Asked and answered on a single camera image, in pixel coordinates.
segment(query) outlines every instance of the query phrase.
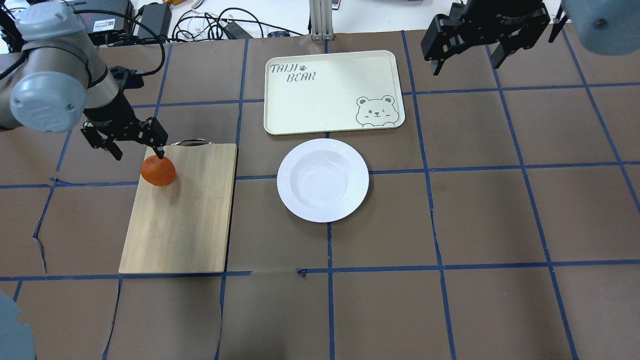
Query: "bear cartoon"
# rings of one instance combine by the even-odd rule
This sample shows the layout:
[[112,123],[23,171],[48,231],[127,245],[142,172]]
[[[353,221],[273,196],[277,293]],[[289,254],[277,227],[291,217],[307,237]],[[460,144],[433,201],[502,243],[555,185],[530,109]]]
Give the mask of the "bear cartoon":
[[383,96],[382,99],[359,97],[356,101],[359,107],[356,121],[362,127],[393,126],[400,119],[400,114],[394,107],[395,102],[396,100],[389,95]]

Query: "grid line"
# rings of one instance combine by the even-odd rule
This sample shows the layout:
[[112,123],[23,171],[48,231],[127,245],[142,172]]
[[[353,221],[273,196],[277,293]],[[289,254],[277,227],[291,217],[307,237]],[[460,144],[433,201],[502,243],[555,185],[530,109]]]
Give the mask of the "grid line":
[[335,319],[333,316],[333,249],[332,249],[331,222],[326,223],[326,254],[327,254],[327,279],[329,300],[329,358],[335,360]]
[[42,227],[42,222],[44,222],[44,217],[47,215],[47,210],[49,209],[49,204],[51,203],[51,198],[53,198],[53,193],[55,190],[56,190],[56,182],[54,181],[53,184],[51,184],[51,186],[49,187],[49,196],[47,196],[47,202],[45,202],[44,208],[42,209],[42,214],[38,219],[38,224],[36,225],[36,228],[33,230],[33,241],[40,248],[40,259],[42,260],[42,270],[44,272],[47,272],[47,259],[45,258],[44,245],[42,244],[42,241],[40,241],[40,239],[38,238],[38,235],[40,234],[40,227]]
[[160,102],[162,101],[162,95],[164,92],[164,82],[166,81],[166,74],[169,72],[169,61],[171,61],[171,52],[173,50],[173,44],[169,43],[169,49],[166,52],[166,61],[164,62],[164,71],[162,73],[162,80],[160,81],[160,90],[158,90],[158,98],[156,105],[154,106],[154,117],[158,117],[158,110],[160,110]]
[[67,146],[69,145],[69,140],[71,140],[71,132],[73,129],[67,131],[67,137],[65,138],[65,144],[62,145],[62,151],[60,152],[60,158],[58,158],[58,164],[56,165],[56,172],[60,171],[62,167],[62,160],[65,158],[65,153],[67,153]]
[[[576,260],[576,261],[552,261],[551,264],[560,267],[578,266],[602,266],[602,265],[640,265],[640,259],[615,259],[615,260]],[[439,271],[439,270],[487,270],[487,269],[512,269],[512,268],[545,268],[546,262],[540,263],[490,263],[490,264],[445,264],[445,265],[399,265],[399,266],[352,266],[344,268],[332,268],[333,273],[342,272],[414,272],[414,271]],[[299,268],[297,272],[305,277],[307,274],[326,274],[327,268]]]
[[18,301],[18,295],[20,295],[20,289],[22,289],[22,280],[18,281],[18,285],[15,287],[15,291],[13,292],[13,302]]
[[[609,88],[619,86],[640,86],[640,83],[601,83],[601,84],[578,84],[578,85],[547,85],[547,86],[512,86],[502,88],[502,91],[524,91],[524,90],[559,90],[559,89],[574,89],[574,88]],[[433,94],[460,94],[467,92],[498,92],[498,88],[469,88],[469,89],[450,89],[450,90],[423,90],[423,91],[408,91],[402,92],[403,96],[406,95],[433,95]],[[197,106],[197,105],[217,105],[217,104],[237,104],[240,100],[217,100],[217,101],[194,101],[194,102],[168,102],[164,104],[141,104],[133,105],[134,109],[137,108],[155,108],[160,106],[161,108],[172,106]],[[243,102],[264,102],[264,99],[247,99]]]
[[[487,56],[491,59],[491,51],[489,47],[486,45],[484,47],[486,49]],[[575,345],[573,344],[573,336],[571,334],[571,328],[569,326],[569,321],[567,320],[566,313],[564,311],[564,303],[562,300],[562,295],[560,294],[560,287],[558,286],[558,282],[556,279],[556,273],[554,270],[554,266],[551,262],[551,255],[549,253],[549,249],[547,246],[547,239],[545,237],[545,232],[542,228],[542,223],[540,221],[540,214],[538,213],[538,206],[536,205],[536,199],[533,195],[533,190],[531,188],[531,182],[529,181],[529,175],[527,174],[527,167],[525,166],[524,159],[522,157],[522,152],[520,151],[520,144],[518,143],[518,137],[516,136],[515,128],[513,127],[513,122],[511,121],[511,114],[509,113],[509,108],[507,107],[507,102],[504,97],[504,92],[502,91],[500,85],[500,78],[498,77],[498,72],[492,68],[493,77],[495,79],[495,83],[498,87],[498,93],[500,95],[500,101],[502,102],[502,107],[504,108],[504,114],[507,119],[507,123],[509,125],[509,132],[511,133],[511,137],[513,139],[513,145],[515,146],[516,153],[518,155],[518,162],[520,163],[520,168],[522,171],[522,177],[524,178],[525,185],[527,187],[527,193],[529,194],[529,202],[531,203],[531,209],[533,210],[534,218],[536,219],[536,226],[538,227],[538,234],[540,236],[540,243],[542,244],[542,249],[545,253],[545,259],[547,260],[547,268],[549,270],[549,275],[551,276],[551,283],[554,288],[554,293],[556,295],[556,301],[558,305],[558,309],[560,310],[560,317],[562,319],[562,323],[564,326],[564,332],[566,334],[567,341],[569,343],[569,349],[571,350],[572,359],[578,360],[578,354],[575,349]]]
[[[640,165],[640,161],[623,161],[622,165],[637,166]],[[567,163],[567,164],[537,164],[537,165],[524,165],[526,169],[542,169],[542,168],[579,168],[579,167],[611,167],[619,166],[619,163],[615,161],[603,162],[603,163]],[[485,167],[441,167],[441,168],[429,168],[428,172],[465,172],[465,171],[488,171],[488,170],[519,170],[520,165],[497,165],[497,166],[485,166]],[[424,169],[421,168],[402,168],[402,169],[390,169],[390,170],[370,170],[370,175],[382,175],[382,174],[414,174],[421,173]],[[276,179],[277,174],[268,175],[244,175],[236,176],[236,180],[262,180],[262,179]],[[71,183],[55,177],[51,178],[51,181],[57,180],[58,186],[65,187],[82,187],[82,186],[130,186],[137,185],[138,181],[117,181],[117,182],[104,182],[104,183]],[[26,189],[26,188],[49,188],[49,184],[12,184],[12,185],[0,185],[0,190],[3,189]]]
[[593,94],[591,93],[591,90],[589,89],[589,86],[587,85],[587,79],[584,77],[584,73],[582,72],[582,68],[580,67],[580,63],[578,62],[578,57],[576,57],[575,52],[573,51],[573,48],[571,47],[571,43],[569,42],[569,38],[568,36],[566,36],[566,31],[564,29],[562,29],[562,34],[564,37],[564,41],[566,42],[567,47],[569,48],[569,52],[571,53],[571,57],[573,58],[573,62],[575,64],[576,69],[578,70],[578,74],[580,74],[580,78],[582,80],[582,83],[584,84],[584,88],[587,92],[587,95],[589,96],[589,100],[591,101],[591,105],[593,106],[593,110],[596,113],[596,116],[598,117],[598,121],[600,121],[600,125],[602,126],[602,130],[604,131],[604,135],[607,137],[607,141],[609,142],[609,145],[611,146],[611,150],[613,150],[613,154],[616,157],[616,160],[618,160],[618,165],[620,166],[620,170],[622,171],[622,175],[625,178],[625,182],[627,183],[627,186],[629,187],[629,192],[631,193],[631,197],[633,198],[635,204],[636,204],[636,209],[638,211],[638,213],[640,213],[640,201],[638,201],[638,198],[636,196],[636,191],[634,190],[634,186],[631,184],[631,180],[629,179],[629,175],[627,174],[627,170],[625,170],[625,166],[623,165],[622,162],[622,158],[620,157],[620,154],[618,152],[618,150],[616,149],[616,144],[613,142],[613,137],[611,136],[611,134],[609,133],[609,130],[607,129],[607,124],[604,121],[604,118],[602,117],[602,114],[600,113],[600,109],[598,109],[598,105],[596,104],[595,99],[593,98]]
[[117,279],[173,279],[182,277],[250,276],[252,271],[198,272],[179,274],[93,274],[93,275],[30,275],[0,276],[3,281],[63,281],[63,280],[117,280]]
[[404,55],[406,56],[406,63],[409,70],[409,80],[411,81],[411,90],[413,97],[413,110],[415,112],[415,123],[418,132],[418,142],[420,144],[420,155],[422,156],[422,166],[424,172],[424,179],[426,182],[427,198],[429,200],[429,217],[431,218],[431,230],[433,232],[433,243],[436,250],[436,259],[438,261],[438,271],[440,272],[440,289],[442,291],[442,306],[444,309],[445,323],[447,326],[447,338],[449,340],[449,353],[452,360],[456,360],[456,347],[453,339],[453,328],[451,325],[451,314],[449,311],[449,296],[447,295],[447,283],[444,275],[444,268],[442,267],[442,254],[440,253],[440,247],[438,246],[438,235],[436,233],[436,227],[433,218],[433,194],[431,193],[431,178],[429,176],[429,165],[427,164],[427,156],[424,146],[424,139],[422,138],[422,125],[420,123],[420,111],[418,109],[418,98],[415,91],[415,80],[413,77],[413,69],[411,66],[411,57],[409,55],[409,47],[406,42],[406,35],[404,30],[400,32],[402,35],[402,41],[404,45]]
[[111,330],[109,331],[109,339],[107,339],[107,345],[104,347],[104,351],[102,352],[102,360],[107,360],[107,356],[109,355],[109,345],[111,344],[111,337],[113,336],[113,328],[116,325],[116,316],[118,314],[118,304],[120,303],[120,293],[122,291],[122,278],[118,279],[118,295],[116,296],[116,306],[113,310],[113,317],[111,319]]
[[[239,94],[239,102],[238,102],[238,120],[237,120],[237,124],[236,124],[236,147],[239,149],[240,148],[240,132],[242,130],[242,113],[243,113],[243,100],[244,100],[244,79],[246,78],[246,59],[247,59],[247,55],[249,53],[249,40],[245,39],[244,40],[244,53],[243,53],[243,62],[242,62],[242,75],[241,75],[241,79],[240,79],[240,94]],[[237,173],[237,168],[238,168],[238,162],[236,161],[236,169],[234,170],[234,173]],[[222,344],[222,325],[223,325],[223,315],[224,315],[224,309],[225,309],[225,295],[226,295],[226,290],[227,290],[227,267],[228,267],[228,259],[229,259],[229,246],[231,244],[231,222],[232,222],[232,217],[233,217],[233,213],[234,213],[234,203],[233,203],[233,199],[235,198],[235,194],[236,194],[236,182],[237,182],[237,176],[234,179],[234,193],[231,196],[231,210],[230,210],[230,217],[229,217],[229,230],[228,230],[228,234],[227,234],[227,253],[225,254],[225,275],[222,276],[222,280],[220,282],[220,332],[218,333],[218,346],[216,347],[216,354],[214,356],[214,360],[218,360],[220,358],[220,345]]]

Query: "table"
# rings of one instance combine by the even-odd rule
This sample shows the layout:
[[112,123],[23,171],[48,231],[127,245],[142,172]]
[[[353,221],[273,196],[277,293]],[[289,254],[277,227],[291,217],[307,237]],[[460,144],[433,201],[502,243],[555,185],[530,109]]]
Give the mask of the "table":
[[[434,78],[423,34],[170,44],[163,72],[126,92],[171,142],[239,146],[222,274],[117,273],[143,147],[123,143],[116,162],[77,128],[0,134],[0,289],[38,356],[634,358],[640,53],[590,54],[568,27],[498,71],[476,47]],[[371,49],[397,58],[406,121],[330,134],[364,157],[371,187],[349,217],[306,222],[280,202],[275,174],[325,135],[264,131],[264,64]],[[157,45],[100,54],[135,69],[159,57]]]

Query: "orange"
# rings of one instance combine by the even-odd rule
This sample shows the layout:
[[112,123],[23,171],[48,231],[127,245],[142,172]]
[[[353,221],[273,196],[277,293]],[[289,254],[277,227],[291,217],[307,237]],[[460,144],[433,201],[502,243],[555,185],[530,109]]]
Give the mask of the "orange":
[[175,179],[175,167],[166,156],[160,159],[151,155],[142,163],[140,174],[152,185],[166,186]]

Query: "plate rim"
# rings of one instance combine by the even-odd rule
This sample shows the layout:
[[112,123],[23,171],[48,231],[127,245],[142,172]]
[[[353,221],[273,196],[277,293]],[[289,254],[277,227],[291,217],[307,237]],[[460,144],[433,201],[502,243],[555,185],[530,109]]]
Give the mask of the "plate rim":
[[[350,155],[352,155],[352,158],[345,156],[345,158],[347,160],[349,160],[355,168],[355,172],[356,173],[360,173],[360,176],[362,176],[362,179],[365,180],[363,181],[363,188],[361,189],[362,191],[362,195],[358,196],[357,198],[355,198],[356,200],[353,201],[353,205],[348,207],[348,210],[343,213],[339,213],[336,214],[332,217],[327,216],[325,217],[320,217],[320,216],[309,216],[308,213],[300,213],[300,211],[298,211],[298,209],[292,209],[288,202],[285,200],[285,196],[284,195],[289,195],[292,194],[292,191],[290,190],[290,170],[293,168],[294,164],[293,161],[296,161],[299,159],[299,157],[301,157],[304,154],[308,154],[310,152],[313,151],[318,151],[318,150],[333,150],[335,149],[336,145],[340,145],[343,149],[347,150],[347,152],[350,153]],[[304,148],[306,147],[310,147],[309,150],[304,151]],[[297,217],[300,217],[304,220],[310,221],[310,222],[317,222],[317,223],[323,223],[323,222],[334,222],[334,221],[338,221],[340,219],[343,219],[347,216],[349,216],[350,214],[352,214],[356,209],[358,209],[360,207],[360,205],[362,205],[364,199],[366,198],[368,192],[369,192],[369,183],[370,183],[370,179],[369,179],[369,168],[367,166],[367,163],[364,161],[362,155],[356,150],[354,149],[352,146],[350,146],[349,144],[342,142],[340,140],[337,139],[331,139],[331,138],[316,138],[316,139],[312,139],[312,140],[308,140],[306,142],[303,142],[301,144],[298,144],[297,146],[295,146],[293,149],[291,149],[291,151],[289,151],[289,153],[287,153],[287,155],[283,158],[282,162],[280,163],[280,166],[278,168],[278,174],[276,176],[276,185],[278,188],[278,195],[280,196],[280,200],[282,201],[282,203],[284,204],[284,206],[294,215],[296,215]]]

